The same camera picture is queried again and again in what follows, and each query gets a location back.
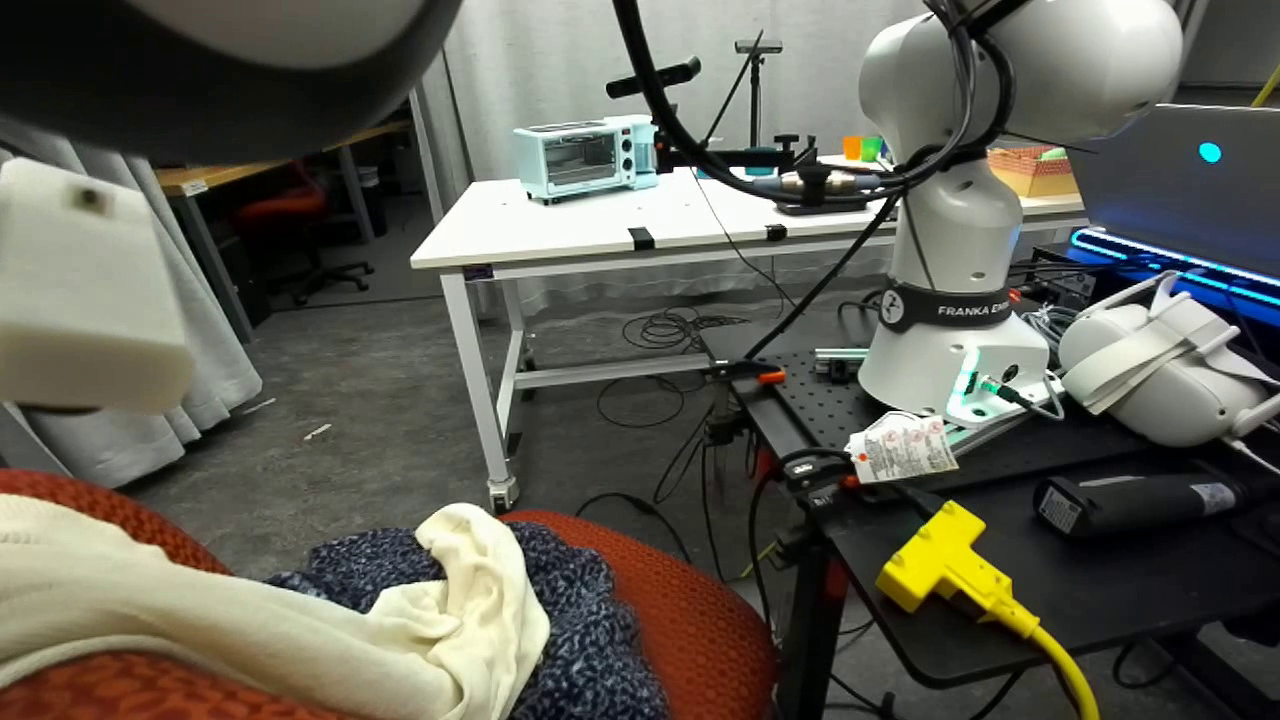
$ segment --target white wall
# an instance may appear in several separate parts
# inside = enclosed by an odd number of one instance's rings
[[[817,135],[823,152],[840,152],[844,136],[874,132],[858,104],[867,46],[924,6],[914,0],[646,0],[641,12],[659,67],[689,55],[701,59],[698,78],[668,90],[695,136],[705,133],[739,70],[742,56],[733,41],[764,28],[785,49],[762,72],[763,143],[782,132]],[[607,81],[631,74],[605,0],[467,0],[445,51],[477,179],[515,174],[513,128],[646,111],[639,96],[604,95]],[[714,147],[746,146],[749,97],[744,79],[717,131],[724,141]]]
[[[1184,83],[1258,85],[1280,63],[1280,3],[1212,0],[1192,45]]]

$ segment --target chair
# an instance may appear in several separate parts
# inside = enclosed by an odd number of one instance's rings
[[[302,251],[307,256],[311,266],[298,273],[291,273],[279,278],[268,279],[269,292],[278,292],[289,283],[298,283],[296,290],[289,291],[293,304],[303,306],[311,296],[325,286],[338,282],[349,282],[356,290],[365,292],[369,284],[360,279],[361,275],[374,273],[369,263],[348,263],[335,268],[326,266],[320,258],[310,229],[329,217],[329,193],[320,183],[307,174],[301,160],[289,163],[301,183],[280,195],[250,202],[232,214],[232,227],[244,240],[261,238],[276,241],[280,237],[298,237]]]
[[[0,493],[58,502],[160,546],[174,562],[229,574],[175,525],[111,491],[58,475],[0,470]],[[564,542],[604,557],[613,569],[618,598],[635,610],[641,650],[667,691],[675,720],[768,715],[776,652],[759,616],[731,591],[668,555],[586,520],[540,511],[509,512],[502,519],[543,523]],[[81,657],[0,689],[0,720],[79,716],[344,720],[177,660],[137,652]]]

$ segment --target blanket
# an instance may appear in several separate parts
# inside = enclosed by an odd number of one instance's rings
[[[545,525],[509,525],[550,619],[543,659],[512,720],[659,720],[666,696],[639,652],[635,615],[613,597],[613,571],[594,550],[570,547]],[[266,582],[366,612],[379,593],[439,579],[448,568],[424,555],[410,530],[379,529],[314,548],[306,569]]]
[[[362,717],[507,717],[550,630],[516,537],[479,507],[449,505],[412,542],[448,582],[388,588],[357,612],[175,565],[115,525],[0,496],[0,688],[127,650]]]

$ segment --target toaster oven door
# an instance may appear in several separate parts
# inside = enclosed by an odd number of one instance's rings
[[[617,176],[614,133],[584,133],[544,140],[547,181],[557,187]]]

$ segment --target blue light strip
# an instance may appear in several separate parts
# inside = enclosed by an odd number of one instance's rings
[[[1160,256],[1164,256],[1164,258],[1169,258],[1171,260],[1180,260],[1183,263],[1189,263],[1192,265],[1197,265],[1197,266],[1201,266],[1201,268],[1207,268],[1210,270],[1217,270],[1217,272],[1225,273],[1228,275],[1235,275],[1238,278],[1247,278],[1247,279],[1256,281],[1256,282],[1260,282],[1260,283],[1263,283],[1263,284],[1268,284],[1271,287],[1280,288],[1280,281],[1277,281],[1275,278],[1268,278],[1266,275],[1260,275],[1257,273],[1251,273],[1248,270],[1242,270],[1239,268],[1233,268],[1230,265],[1220,265],[1217,263],[1210,263],[1208,260],[1202,260],[1199,258],[1192,258],[1190,255],[1181,255],[1179,252],[1172,252],[1170,250],[1164,250],[1161,247],[1153,247],[1151,245],[1144,245],[1142,242],[1137,242],[1137,241],[1133,241],[1133,240],[1126,240],[1126,238],[1123,238],[1123,237],[1116,237],[1114,234],[1100,232],[1096,228],[1083,228],[1083,229],[1078,229],[1074,233],[1071,233],[1071,245],[1074,245],[1076,247],[1080,247],[1082,250],[1088,250],[1089,252],[1097,252],[1100,255],[1106,255],[1108,258],[1115,258],[1117,260],[1128,260],[1129,256],[1125,255],[1124,252],[1119,252],[1119,251],[1115,251],[1115,250],[1111,250],[1111,249],[1107,249],[1107,247],[1093,245],[1092,242],[1083,241],[1083,240],[1080,240],[1082,234],[1084,234],[1087,237],[1105,238],[1105,240],[1108,240],[1108,241],[1115,242],[1117,245],[1124,245],[1126,247],[1133,247],[1135,250],[1142,250],[1143,252],[1151,252],[1153,255],[1160,255]],[[1254,300],[1254,301],[1258,301],[1258,302],[1265,302],[1267,305],[1272,305],[1272,306],[1280,307],[1280,299],[1276,299],[1274,296],[1265,295],[1265,293],[1261,293],[1261,292],[1256,292],[1256,291],[1252,291],[1252,290],[1248,290],[1248,288],[1236,287],[1234,284],[1228,284],[1225,282],[1215,281],[1212,278],[1206,278],[1203,275],[1197,275],[1194,273],[1183,273],[1181,279],[1187,279],[1187,281],[1190,281],[1190,282],[1194,282],[1194,283],[1198,283],[1198,284],[1212,287],[1212,288],[1222,291],[1222,292],[1231,292],[1231,293],[1239,295],[1240,297],[1248,297],[1249,300]]]

